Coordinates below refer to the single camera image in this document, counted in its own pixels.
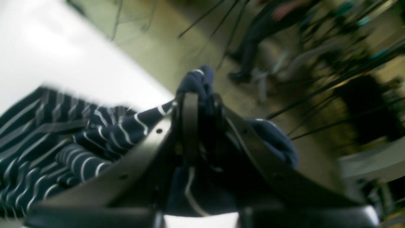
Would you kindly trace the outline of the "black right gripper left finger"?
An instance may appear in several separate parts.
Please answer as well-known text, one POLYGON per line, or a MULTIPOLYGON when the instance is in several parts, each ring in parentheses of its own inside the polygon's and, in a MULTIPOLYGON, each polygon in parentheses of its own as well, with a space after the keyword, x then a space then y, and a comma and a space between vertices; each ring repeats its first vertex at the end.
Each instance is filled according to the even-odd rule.
POLYGON ((198 161, 198 95, 178 95, 150 134, 100 176, 36 204, 27 228, 166 228, 164 210, 181 163, 198 161))

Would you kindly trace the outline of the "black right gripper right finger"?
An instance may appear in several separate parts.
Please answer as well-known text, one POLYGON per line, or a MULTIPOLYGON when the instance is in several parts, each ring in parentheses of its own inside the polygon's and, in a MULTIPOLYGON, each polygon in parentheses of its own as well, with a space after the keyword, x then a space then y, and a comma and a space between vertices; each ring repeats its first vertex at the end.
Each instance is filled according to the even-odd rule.
POLYGON ((334 193, 290 167, 254 129, 213 95, 212 161, 234 194, 240 228, 377 228, 375 210, 334 193))

